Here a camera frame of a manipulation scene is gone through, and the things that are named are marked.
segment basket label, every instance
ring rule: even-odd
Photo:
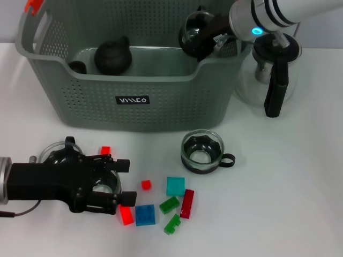
[[[150,104],[148,95],[116,96],[117,104]]]

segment white table surface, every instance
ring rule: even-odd
[[[0,44],[0,156],[27,162],[44,147],[74,136],[88,155],[110,145],[129,158],[121,176],[137,190],[137,204],[155,204],[154,226],[123,226],[120,215],[73,214],[45,201],[30,214],[0,218],[1,256],[343,256],[343,50],[305,49],[294,96],[277,119],[230,101],[213,130],[237,157],[231,169],[208,176],[187,172],[180,160],[186,132],[128,133],[68,127],[57,117],[28,61]],[[167,176],[185,176],[195,190],[191,218],[173,235],[163,228]],[[140,181],[153,189],[143,192]],[[20,212],[33,201],[11,201]]]

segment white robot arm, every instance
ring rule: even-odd
[[[235,36],[253,41],[313,15],[343,6],[343,0],[238,0],[229,13]]]

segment basket handle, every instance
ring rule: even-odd
[[[47,21],[42,28],[37,44],[42,43],[45,33],[52,21],[51,13],[48,9],[48,3],[48,0],[29,0],[25,6],[25,12],[21,15],[16,38],[16,48],[18,52],[25,57],[29,57],[34,54],[34,38],[44,14],[47,14]]]

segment blue lego brick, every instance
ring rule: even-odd
[[[182,177],[167,178],[167,196],[184,196],[185,179]]]
[[[154,205],[136,206],[136,226],[155,225]]]

